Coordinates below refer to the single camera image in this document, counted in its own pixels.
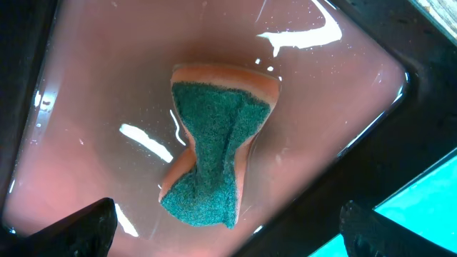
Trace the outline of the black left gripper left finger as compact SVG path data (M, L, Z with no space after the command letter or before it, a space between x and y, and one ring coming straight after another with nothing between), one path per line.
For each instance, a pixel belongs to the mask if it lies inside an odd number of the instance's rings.
M102 198L26 238L21 255L107 257L116 227L114 201Z

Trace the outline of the red green sponge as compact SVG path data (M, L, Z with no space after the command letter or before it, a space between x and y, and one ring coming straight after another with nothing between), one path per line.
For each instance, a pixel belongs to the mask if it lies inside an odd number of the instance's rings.
M224 64L180 64L171 94L189 146L166 174L159 203L191 226L238 221L253 140L274 110L280 82Z

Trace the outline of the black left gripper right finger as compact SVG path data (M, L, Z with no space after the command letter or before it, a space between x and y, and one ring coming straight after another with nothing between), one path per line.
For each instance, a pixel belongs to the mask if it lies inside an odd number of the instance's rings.
M353 201L341 208L339 231L349 257L456 257L454 252Z

